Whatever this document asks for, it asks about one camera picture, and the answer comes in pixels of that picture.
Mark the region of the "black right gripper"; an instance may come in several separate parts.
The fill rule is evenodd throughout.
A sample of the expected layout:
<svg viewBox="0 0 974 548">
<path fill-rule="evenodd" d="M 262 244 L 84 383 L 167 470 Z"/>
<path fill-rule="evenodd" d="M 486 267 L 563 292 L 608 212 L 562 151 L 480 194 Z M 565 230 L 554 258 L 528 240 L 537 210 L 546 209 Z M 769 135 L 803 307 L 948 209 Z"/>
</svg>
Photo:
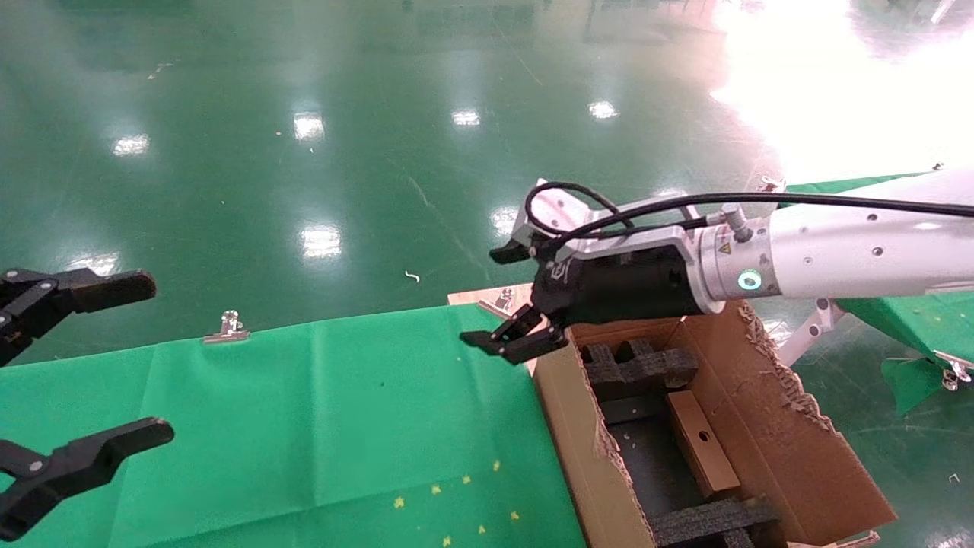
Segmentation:
<svg viewBox="0 0 974 548">
<path fill-rule="evenodd" d="M 498 265 L 532 260 L 546 265 L 551 238 L 508 240 L 489 257 Z M 686 261 L 675 246 L 655 247 L 581 260 L 571 257 L 540 267 L 531 304 L 525 304 L 493 332 L 460 333 L 466 346 L 512 365 L 546 356 L 568 344 L 566 326 L 605 325 L 702 315 Z"/>
</svg>

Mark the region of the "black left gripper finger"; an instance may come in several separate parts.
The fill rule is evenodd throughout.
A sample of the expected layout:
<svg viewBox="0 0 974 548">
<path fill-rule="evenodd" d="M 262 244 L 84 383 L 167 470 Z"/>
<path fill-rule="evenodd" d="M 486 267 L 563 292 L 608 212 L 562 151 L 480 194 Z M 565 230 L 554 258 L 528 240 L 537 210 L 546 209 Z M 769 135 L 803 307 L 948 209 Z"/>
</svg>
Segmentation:
<svg viewBox="0 0 974 548">
<path fill-rule="evenodd" d="M 88 268 L 56 273 L 3 270 L 1 365 L 9 365 L 70 315 L 149 301 L 157 291 L 155 279 L 143 269 L 108 276 Z"/>
<path fill-rule="evenodd" d="M 1 496 L 2 541 L 20 540 L 63 500 L 110 483 L 126 458 L 174 438 L 166 420 L 140 419 L 70 441 L 47 455 L 2 440 L 2 472 L 13 479 Z"/>
</svg>

